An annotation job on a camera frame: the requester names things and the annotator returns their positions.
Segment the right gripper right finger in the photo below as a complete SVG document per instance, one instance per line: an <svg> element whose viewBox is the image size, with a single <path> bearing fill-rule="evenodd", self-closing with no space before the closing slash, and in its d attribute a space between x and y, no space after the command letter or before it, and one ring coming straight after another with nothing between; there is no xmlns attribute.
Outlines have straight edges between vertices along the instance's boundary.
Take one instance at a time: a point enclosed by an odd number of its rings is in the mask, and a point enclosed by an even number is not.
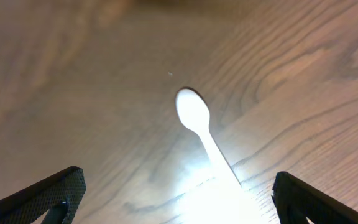
<svg viewBox="0 0 358 224"><path fill-rule="evenodd" d="M358 212L288 172L276 174L272 200L281 224L358 224Z"/></svg>

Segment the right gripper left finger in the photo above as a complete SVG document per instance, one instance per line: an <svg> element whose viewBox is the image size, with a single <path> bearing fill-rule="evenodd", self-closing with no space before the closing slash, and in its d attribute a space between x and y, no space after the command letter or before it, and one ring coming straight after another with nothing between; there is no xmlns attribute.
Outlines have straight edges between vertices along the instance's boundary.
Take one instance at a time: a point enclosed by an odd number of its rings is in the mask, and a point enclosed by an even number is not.
<svg viewBox="0 0 358 224"><path fill-rule="evenodd" d="M71 224L85 194L83 169L71 166L0 200L0 223Z"/></svg>

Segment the white plastic spoon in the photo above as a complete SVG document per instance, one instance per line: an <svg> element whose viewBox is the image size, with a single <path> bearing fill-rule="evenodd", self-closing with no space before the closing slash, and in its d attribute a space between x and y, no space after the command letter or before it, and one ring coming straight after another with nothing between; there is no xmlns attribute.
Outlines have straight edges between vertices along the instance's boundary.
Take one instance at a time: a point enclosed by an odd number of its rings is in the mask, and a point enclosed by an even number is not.
<svg viewBox="0 0 358 224"><path fill-rule="evenodd" d="M198 135L208 155L217 181L214 203L216 217L228 223L265 223L254 197L245 192L209 130L210 112L201 96L190 88L182 88L175 98L181 123Z"/></svg>

